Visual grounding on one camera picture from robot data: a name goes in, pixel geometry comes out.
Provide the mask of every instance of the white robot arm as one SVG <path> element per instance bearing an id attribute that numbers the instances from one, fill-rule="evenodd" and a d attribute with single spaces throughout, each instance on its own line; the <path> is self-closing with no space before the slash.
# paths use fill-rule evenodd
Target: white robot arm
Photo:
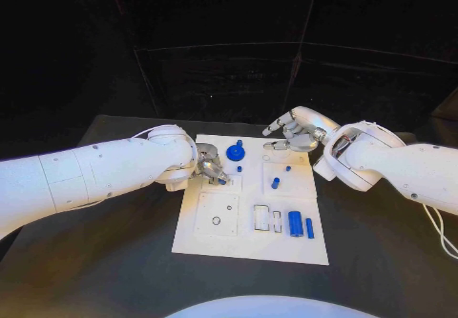
<path id="1" fill-rule="evenodd" d="M 284 129 L 287 140 L 269 142 L 266 149 L 308 152 L 324 144 L 324 154 L 312 167 L 331 180 L 367 191 L 386 178 L 400 194 L 458 215 L 458 150 L 431 144 L 406 146 L 395 133 L 361 121 L 340 125 L 302 106 L 284 114 L 263 131 Z"/>
<path id="2" fill-rule="evenodd" d="M 148 132 L 148 138 L 138 136 Z M 196 144 L 176 125 L 134 137 L 52 154 L 0 162 L 0 238 L 29 222 L 109 197 L 154 181 L 168 191 L 196 176 L 227 179 L 217 150 Z"/>

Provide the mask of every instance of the white cable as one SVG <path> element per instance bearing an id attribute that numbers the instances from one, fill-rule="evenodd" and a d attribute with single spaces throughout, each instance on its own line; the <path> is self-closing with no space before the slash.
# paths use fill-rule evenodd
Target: white cable
<path id="1" fill-rule="evenodd" d="M 148 128 L 145 129 L 142 132 L 137 133 L 131 138 L 135 138 L 138 137 L 141 134 L 147 133 L 148 131 L 153 131 L 155 128 L 160 128 L 160 127 L 164 127 L 164 126 L 173 126 L 173 125 L 160 125 L 160 126 L 155 126 L 153 128 Z"/>
<path id="2" fill-rule="evenodd" d="M 68 209 L 66 211 L 72 211 L 72 210 L 82 209 L 82 208 L 85 208 L 85 207 L 91 207 L 91 206 L 94 206 L 94 205 L 102 203 L 104 201 L 105 201 L 105 200 L 99 200 L 99 201 L 96 201 L 96 202 L 94 202 L 94 203 L 91 203 L 91 204 L 81 205 L 79 207 L 73 207 L 73 208 Z"/>
<path id="3" fill-rule="evenodd" d="M 429 216 L 429 219 L 431 219 L 431 222 L 432 222 L 432 225 L 436 229 L 436 232 L 439 233 L 439 237 L 441 237 L 441 245 L 442 245 L 442 248 L 444 248 L 444 251 L 446 252 L 446 254 L 455 258 L 458 260 L 458 256 L 456 255 L 452 255 L 452 253 L 448 251 L 446 249 L 446 246 L 445 246 L 445 243 L 444 241 L 448 243 L 449 247 L 454 249 L 455 253 L 458 254 L 458 249 L 456 247 L 451 244 L 451 241 L 446 239 L 445 235 L 444 235 L 444 220 L 442 220 L 442 216 L 441 216 L 441 213 L 439 211 L 436 210 L 436 208 L 433 207 L 433 210 L 436 212 L 436 217 L 439 218 L 439 225 L 441 225 L 441 228 L 436 226 L 436 222 L 431 216 L 431 213 L 429 213 L 429 210 L 428 210 L 428 207 L 425 206 L 425 204 L 422 205 L 423 209 L 425 209 L 425 212 Z"/>

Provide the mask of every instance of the small blue cylinder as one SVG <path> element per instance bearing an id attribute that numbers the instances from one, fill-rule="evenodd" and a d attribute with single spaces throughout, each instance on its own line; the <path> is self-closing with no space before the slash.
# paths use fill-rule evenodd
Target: small blue cylinder
<path id="1" fill-rule="evenodd" d="M 276 189 L 278 185 L 279 185 L 279 178 L 275 178 L 272 182 L 272 189 Z"/>
<path id="2" fill-rule="evenodd" d="M 302 237 L 304 236 L 304 228 L 302 228 L 301 212 L 291 211 L 288 213 L 288 219 L 289 219 L 289 235 L 292 237 Z"/>
<path id="3" fill-rule="evenodd" d="M 307 235 L 310 239 L 315 238 L 315 235 L 312 234 L 312 220 L 310 218 L 305 219 L 305 226 L 307 226 Z"/>

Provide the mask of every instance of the table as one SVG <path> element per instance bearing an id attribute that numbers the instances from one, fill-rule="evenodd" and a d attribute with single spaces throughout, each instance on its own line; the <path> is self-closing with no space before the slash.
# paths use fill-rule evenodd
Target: table
<path id="1" fill-rule="evenodd" d="M 193 138 L 261 137 L 263 129 L 101 115 L 81 145 L 164 123 Z M 24 226 L 0 263 L 0 317 L 163 317 L 236 295 L 305 297 L 380 317 L 455 317 L 458 263 L 420 205 L 384 180 L 367 193 L 318 175 L 315 186 L 328 266 L 171 254 L 183 192 L 153 184 Z M 458 242 L 458 217 L 444 219 Z"/>

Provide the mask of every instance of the white board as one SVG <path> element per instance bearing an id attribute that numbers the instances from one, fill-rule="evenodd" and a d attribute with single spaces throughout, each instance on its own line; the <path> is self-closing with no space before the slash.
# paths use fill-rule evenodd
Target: white board
<path id="1" fill-rule="evenodd" d="M 239 139 L 246 155 L 233 162 L 225 153 Z M 196 142 L 217 147 L 230 181 L 226 185 L 210 185 L 204 178 L 190 180 L 171 252 L 328 265 L 308 155 L 265 150 L 262 145 L 268 141 L 274 139 L 197 135 Z M 281 178 L 278 189 L 271 188 L 275 176 Z M 255 205 L 269 207 L 268 231 L 255 231 Z M 274 211 L 281 212 L 281 233 L 274 231 Z M 314 239 L 307 238 L 305 227 L 302 237 L 289 236 L 289 211 L 301 212 L 304 224 L 305 218 L 311 218 Z M 215 217 L 219 217 L 217 225 L 212 223 Z"/>

